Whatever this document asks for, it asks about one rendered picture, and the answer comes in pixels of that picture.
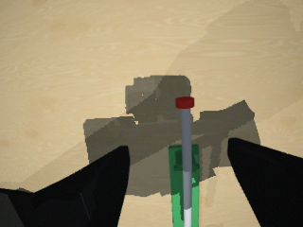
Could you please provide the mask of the green u-shaped rack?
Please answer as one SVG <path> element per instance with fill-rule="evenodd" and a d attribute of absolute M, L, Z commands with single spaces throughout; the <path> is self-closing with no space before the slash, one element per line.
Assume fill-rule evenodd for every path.
<path fill-rule="evenodd" d="M 192 147 L 192 224 L 190 227 L 200 226 L 200 149 L 198 144 Z M 182 147 L 169 147 L 169 166 L 170 166 L 170 195 L 171 209 L 173 209 L 173 227 L 183 227 L 185 211 L 183 211 L 183 171 L 182 171 Z"/>

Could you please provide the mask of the grey pin with red head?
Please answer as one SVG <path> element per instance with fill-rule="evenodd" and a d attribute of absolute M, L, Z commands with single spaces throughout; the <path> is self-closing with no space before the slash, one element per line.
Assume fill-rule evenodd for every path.
<path fill-rule="evenodd" d="M 190 227 L 192 224 L 192 147 L 190 146 L 190 136 L 192 136 L 192 113 L 190 109 L 194 107 L 193 97 L 175 98 L 175 107 L 181 109 L 182 128 L 182 171 L 183 171 L 183 227 Z"/>

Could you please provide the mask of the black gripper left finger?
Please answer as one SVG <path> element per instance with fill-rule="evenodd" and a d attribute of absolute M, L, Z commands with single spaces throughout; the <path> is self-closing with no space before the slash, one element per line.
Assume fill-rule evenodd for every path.
<path fill-rule="evenodd" d="M 129 165 L 118 147 L 38 192 L 0 188 L 0 227 L 117 227 Z"/>

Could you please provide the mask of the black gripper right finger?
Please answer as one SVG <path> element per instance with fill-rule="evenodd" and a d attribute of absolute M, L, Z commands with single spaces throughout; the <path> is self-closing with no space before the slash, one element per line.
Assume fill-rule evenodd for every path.
<path fill-rule="evenodd" d="M 303 158 L 238 137 L 227 154 L 260 227 L 303 227 Z"/>

